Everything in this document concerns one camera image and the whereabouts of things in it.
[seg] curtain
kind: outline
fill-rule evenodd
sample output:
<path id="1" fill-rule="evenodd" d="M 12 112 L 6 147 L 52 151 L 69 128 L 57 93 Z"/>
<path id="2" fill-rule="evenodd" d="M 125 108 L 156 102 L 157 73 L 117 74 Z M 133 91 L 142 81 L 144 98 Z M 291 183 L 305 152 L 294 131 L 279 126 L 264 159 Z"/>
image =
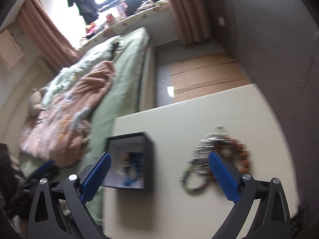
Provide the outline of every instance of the curtain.
<path id="1" fill-rule="evenodd" d="M 204 0 L 169 0 L 183 44 L 212 37 Z"/>
<path id="2" fill-rule="evenodd" d="M 80 54 L 56 28 L 40 0 L 25 0 L 17 20 L 26 36 L 57 71 L 80 59 Z"/>

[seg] pink blanket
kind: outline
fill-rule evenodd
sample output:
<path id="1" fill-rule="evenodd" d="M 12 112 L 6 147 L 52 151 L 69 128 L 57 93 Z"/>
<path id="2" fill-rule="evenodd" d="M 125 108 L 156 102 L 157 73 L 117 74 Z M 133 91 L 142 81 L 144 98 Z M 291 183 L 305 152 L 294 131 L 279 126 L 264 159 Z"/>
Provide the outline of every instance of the pink blanket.
<path id="1" fill-rule="evenodd" d="M 57 96 L 37 118 L 28 120 L 20 137 L 21 151 L 60 166 L 80 160 L 90 138 L 87 117 L 115 77 L 112 61 L 103 61 L 67 92 Z"/>

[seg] metal screw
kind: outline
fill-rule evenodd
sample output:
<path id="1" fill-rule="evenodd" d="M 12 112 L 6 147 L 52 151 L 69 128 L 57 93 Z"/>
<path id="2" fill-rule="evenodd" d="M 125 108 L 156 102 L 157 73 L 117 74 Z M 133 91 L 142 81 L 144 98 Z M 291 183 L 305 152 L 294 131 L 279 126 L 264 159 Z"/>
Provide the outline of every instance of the metal screw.
<path id="1" fill-rule="evenodd" d="M 279 180 L 278 178 L 274 178 L 272 181 L 273 181 L 275 184 L 279 184 L 279 183 L 280 183 L 280 180 Z"/>
<path id="2" fill-rule="evenodd" d="M 44 183 L 46 183 L 47 182 L 47 179 L 46 178 L 42 178 L 41 180 L 40 180 L 40 184 L 44 184 Z"/>
<path id="3" fill-rule="evenodd" d="M 242 177 L 244 180 L 247 180 L 247 181 L 251 179 L 251 176 L 248 173 L 243 174 Z"/>
<path id="4" fill-rule="evenodd" d="M 74 181 L 74 180 L 76 180 L 78 177 L 77 177 L 77 175 L 76 174 L 71 174 L 70 176 L 69 176 L 69 180 L 70 181 Z"/>

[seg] stuffed animal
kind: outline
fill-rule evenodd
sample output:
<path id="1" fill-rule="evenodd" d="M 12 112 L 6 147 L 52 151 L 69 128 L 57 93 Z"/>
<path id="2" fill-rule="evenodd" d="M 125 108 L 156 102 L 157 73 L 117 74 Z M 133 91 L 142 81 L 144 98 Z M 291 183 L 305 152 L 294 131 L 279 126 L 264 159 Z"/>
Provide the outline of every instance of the stuffed animal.
<path id="1" fill-rule="evenodd" d="M 43 95 L 47 92 L 47 87 L 43 87 L 39 90 L 32 89 L 33 94 L 30 96 L 29 103 L 28 103 L 28 111 L 30 116 L 36 117 L 39 115 L 40 111 L 43 111 L 44 108 L 42 107 L 41 100 Z"/>

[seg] bracelet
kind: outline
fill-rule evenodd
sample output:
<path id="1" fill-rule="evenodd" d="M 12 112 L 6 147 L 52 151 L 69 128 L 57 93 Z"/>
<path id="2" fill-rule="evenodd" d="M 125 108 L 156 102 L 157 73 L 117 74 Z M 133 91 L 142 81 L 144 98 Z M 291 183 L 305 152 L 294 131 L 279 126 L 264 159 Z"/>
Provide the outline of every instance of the bracelet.
<path id="1" fill-rule="evenodd" d="M 209 174 L 202 174 L 202 176 L 204 177 L 203 178 L 203 181 L 202 183 L 198 186 L 198 187 L 195 187 L 195 188 L 192 188 L 190 186 L 188 186 L 186 184 L 186 180 L 188 178 L 188 175 L 190 174 L 190 172 L 193 170 L 194 166 L 196 165 L 196 162 L 197 162 L 197 159 L 192 159 L 186 166 L 186 169 L 185 171 L 183 172 L 183 175 L 181 176 L 181 183 L 184 187 L 184 189 L 188 192 L 188 193 L 194 193 L 196 191 L 199 191 L 203 188 L 205 188 L 208 184 L 208 181 L 209 181 L 209 178 L 210 178 L 210 175 Z"/>
<path id="2" fill-rule="evenodd" d="M 240 143 L 236 139 L 228 137 L 228 133 L 222 126 L 217 126 L 215 129 L 224 132 L 208 134 L 202 140 L 201 145 L 194 150 L 194 158 L 187 164 L 183 175 L 181 176 L 181 184 L 188 193 L 194 193 L 205 188 L 210 179 L 216 180 L 208 165 L 208 154 L 216 150 L 225 161 L 234 164 L 235 159 L 239 157 L 240 167 L 238 168 L 241 174 L 248 173 L 250 168 L 249 152 L 245 150 L 245 144 Z M 222 149 L 228 148 L 231 151 L 230 155 L 225 154 Z M 198 175 L 203 176 L 201 184 L 195 188 L 187 185 L 189 173 L 194 171 Z"/>

